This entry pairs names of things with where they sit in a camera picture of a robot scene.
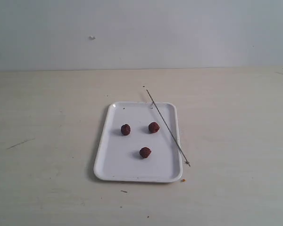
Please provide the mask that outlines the dark red ball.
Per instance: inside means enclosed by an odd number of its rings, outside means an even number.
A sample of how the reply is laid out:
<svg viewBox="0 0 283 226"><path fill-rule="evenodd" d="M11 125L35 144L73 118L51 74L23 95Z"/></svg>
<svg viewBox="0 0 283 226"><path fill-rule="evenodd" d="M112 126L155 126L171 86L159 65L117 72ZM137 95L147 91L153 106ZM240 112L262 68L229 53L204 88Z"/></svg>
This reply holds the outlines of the dark red ball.
<svg viewBox="0 0 283 226"><path fill-rule="evenodd" d="M121 126L120 131L121 131L122 135L128 136L131 133L131 128L130 128L129 124L124 124L124 125Z"/></svg>
<svg viewBox="0 0 283 226"><path fill-rule="evenodd" d="M152 122L148 125L149 133L156 133L160 129L160 126L156 122Z"/></svg>
<svg viewBox="0 0 283 226"><path fill-rule="evenodd" d="M143 159L146 159L150 156L151 154L151 150L148 147L143 147L140 151L139 151L140 156Z"/></svg>

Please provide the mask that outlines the thin metal skewer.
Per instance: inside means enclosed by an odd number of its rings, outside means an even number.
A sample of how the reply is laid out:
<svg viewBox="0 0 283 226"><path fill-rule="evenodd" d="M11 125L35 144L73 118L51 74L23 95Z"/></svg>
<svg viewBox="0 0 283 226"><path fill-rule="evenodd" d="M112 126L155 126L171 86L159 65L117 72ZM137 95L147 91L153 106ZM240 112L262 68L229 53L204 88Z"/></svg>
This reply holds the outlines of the thin metal skewer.
<svg viewBox="0 0 283 226"><path fill-rule="evenodd" d="M159 110L159 108L158 108L156 102L154 101L154 99L153 99L153 97L151 96L151 94L150 94L150 92L148 91L148 89L146 89L146 92L148 93L148 95L149 95L149 97L150 97L150 99L151 99L153 105L155 106L155 108L156 108L158 114L160 115L160 117L161 117L163 123L165 124L167 130L169 131L169 133L170 133L170 135L171 135L173 141L174 141L175 144L177 145L177 148L178 148L179 152L181 153L181 155L182 155L183 158L185 159L185 163L186 163L189 167L191 167L190 162L188 161L188 159L187 159L186 155L184 154L183 150L181 149L181 146L178 144L177 139L175 138L175 136L173 135L171 129L169 128L168 124L166 123L166 120L164 119L164 117L163 117L161 111Z"/></svg>

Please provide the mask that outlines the dark red ball front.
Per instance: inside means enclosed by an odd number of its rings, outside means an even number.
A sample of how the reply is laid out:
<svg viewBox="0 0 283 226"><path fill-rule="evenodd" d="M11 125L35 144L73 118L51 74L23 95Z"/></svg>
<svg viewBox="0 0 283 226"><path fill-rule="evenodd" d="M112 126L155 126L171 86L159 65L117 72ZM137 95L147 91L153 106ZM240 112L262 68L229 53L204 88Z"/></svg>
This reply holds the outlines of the dark red ball front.
<svg viewBox="0 0 283 226"><path fill-rule="evenodd" d="M150 156L151 154L151 150L148 147L143 147L140 151L139 151L140 156L143 159L146 159Z"/></svg>

